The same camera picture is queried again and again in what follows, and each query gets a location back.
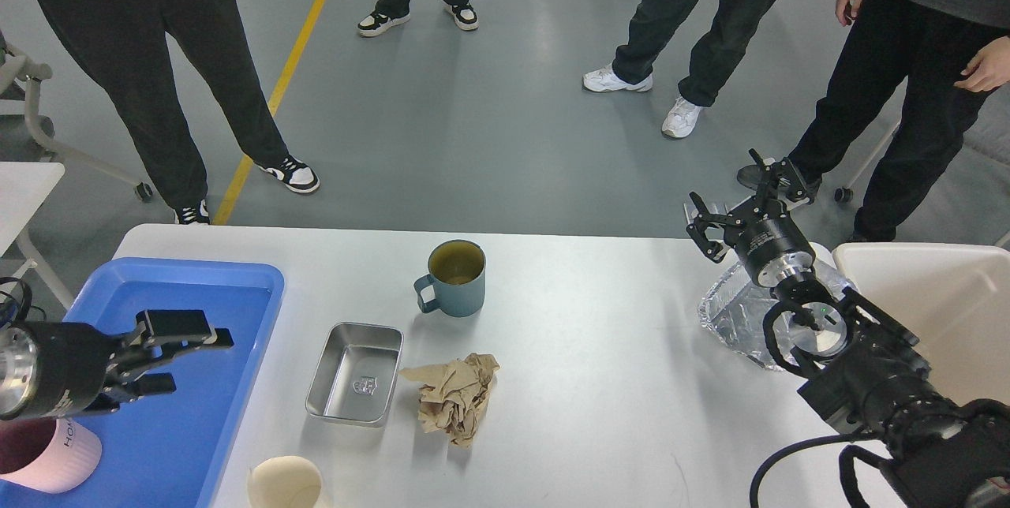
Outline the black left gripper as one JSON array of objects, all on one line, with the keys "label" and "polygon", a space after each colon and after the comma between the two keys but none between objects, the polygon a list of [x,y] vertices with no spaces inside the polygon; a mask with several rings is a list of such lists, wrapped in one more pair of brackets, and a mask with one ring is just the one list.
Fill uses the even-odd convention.
[{"label": "black left gripper", "polygon": [[212,327],[199,309],[143,310],[136,322],[129,333],[104,333],[86,323],[26,322],[23,331],[35,343],[37,358],[23,417],[115,413],[124,403],[177,389],[171,374],[126,381],[108,374],[116,351],[119,371],[147,371],[200,349],[234,346],[230,331]]}]

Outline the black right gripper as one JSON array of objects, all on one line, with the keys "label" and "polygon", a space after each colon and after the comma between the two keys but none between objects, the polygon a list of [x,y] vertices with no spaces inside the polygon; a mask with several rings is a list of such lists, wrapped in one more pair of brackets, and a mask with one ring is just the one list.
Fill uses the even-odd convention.
[{"label": "black right gripper", "polygon": [[[708,210],[701,196],[690,192],[696,215],[686,231],[708,260],[721,263],[732,249],[755,285],[775,288],[787,278],[813,271],[816,257],[790,215],[755,222],[754,204],[764,214],[788,213],[814,203],[820,185],[805,181],[790,159],[765,162],[754,149],[748,155],[760,171],[755,193],[721,214]],[[708,229],[722,230],[722,241],[712,241]]]}]

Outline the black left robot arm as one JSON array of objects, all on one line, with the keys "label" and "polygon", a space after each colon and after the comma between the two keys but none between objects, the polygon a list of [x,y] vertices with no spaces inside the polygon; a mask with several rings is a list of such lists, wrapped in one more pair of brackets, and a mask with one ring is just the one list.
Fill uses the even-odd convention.
[{"label": "black left robot arm", "polygon": [[16,320],[2,328],[3,420],[114,413],[124,403],[176,390],[155,368],[200,349],[230,349],[231,333],[201,310],[144,310],[132,331]]}]

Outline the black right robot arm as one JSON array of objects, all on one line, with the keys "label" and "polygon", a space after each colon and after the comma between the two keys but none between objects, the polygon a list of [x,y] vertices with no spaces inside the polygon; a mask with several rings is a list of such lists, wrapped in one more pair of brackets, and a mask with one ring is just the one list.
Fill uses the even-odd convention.
[{"label": "black right robot arm", "polygon": [[799,396],[835,432],[786,446],[762,462],[750,505],[783,458],[843,443],[845,500],[865,507],[855,463],[872,466],[907,507],[1006,507],[1008,407],[993,399],[960,405],[930,383],[919,338],[822,263],[790,210],[813,199],[790,160],[762,162],[754,194],[725,213],[692,192],[686,233],[708,260],[737,255],[748,282],[772,301],[751,332],[771,361],[800,376]]}]

